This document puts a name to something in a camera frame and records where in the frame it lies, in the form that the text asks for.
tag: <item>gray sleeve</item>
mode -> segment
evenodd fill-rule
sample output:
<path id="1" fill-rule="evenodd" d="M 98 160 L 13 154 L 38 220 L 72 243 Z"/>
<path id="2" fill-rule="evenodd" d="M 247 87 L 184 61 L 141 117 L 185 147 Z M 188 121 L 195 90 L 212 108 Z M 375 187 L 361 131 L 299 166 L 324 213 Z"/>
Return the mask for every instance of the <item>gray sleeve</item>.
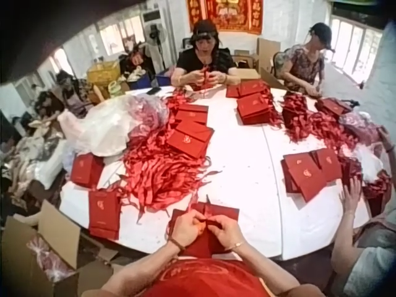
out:
<path id="1" fill-rule="evenodd" d="M 396 260 L 394 249 L 367 247 L 349 274 L 343 292 L 348 296 L 366 296 L 387 275 Z"/>

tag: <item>white plastic bag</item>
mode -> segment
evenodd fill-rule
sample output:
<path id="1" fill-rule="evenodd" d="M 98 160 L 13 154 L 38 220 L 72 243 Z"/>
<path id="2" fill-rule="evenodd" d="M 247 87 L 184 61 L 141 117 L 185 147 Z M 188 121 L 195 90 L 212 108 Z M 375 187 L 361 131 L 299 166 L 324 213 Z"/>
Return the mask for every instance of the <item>white plastic bag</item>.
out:
<path id="1" fill-rule="evenodd" d="M 353 157 L 361 163 L 363 181 L 373 183 L 378 179 L 378 172 L 384 169 L 384 164 L 378 159 L 369 147 L 358 144 L 353 151 Z"/>
<path id="2" fill-rule="evenodd" d="M 68 110 L 58 117 L 66 139 L 77 151 L 99 157 L 121 153 L 130 137 L 146 136 L 167 119 L 168 109 L 161 100 L 132 95 L 102 102 L 90 109 L 84 119 L 77 119 Z"/>

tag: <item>gold emblem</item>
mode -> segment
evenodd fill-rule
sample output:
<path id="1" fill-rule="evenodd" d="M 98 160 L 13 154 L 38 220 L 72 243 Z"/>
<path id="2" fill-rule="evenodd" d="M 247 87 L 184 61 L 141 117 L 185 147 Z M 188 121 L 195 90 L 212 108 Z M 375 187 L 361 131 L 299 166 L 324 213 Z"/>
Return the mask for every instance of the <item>gold emblem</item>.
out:
<path id="1" fill-rule="evenodd" d="M 304 170 L 304 175 L 305 175 L 306 177 L 308 177 L 308 178 L 310 178 L 310 177 L 312 176 L 312 174 L 309 172 L 308 169 L 305 169 L 305 170 Z"/>
<path id="2" fill-rule="evenodd" d="M 189 144 L 189 143 L 191 142 L 191 138 L 190 138 L 188 135 L 185 135 L 185 136 L 184 136 L 184 139 L 183 139 L 183 142 L 184 142 L 185 144 Z"/>
<path id="3" fill-rule="evenodd" d="M 102 209 L 102 210 L 105 209 L 105 204 L 103 203 L 102 200 L 98 201 L 97 205 L 98 205 L 98 207 L 99 207 L 100 209 Z"/>

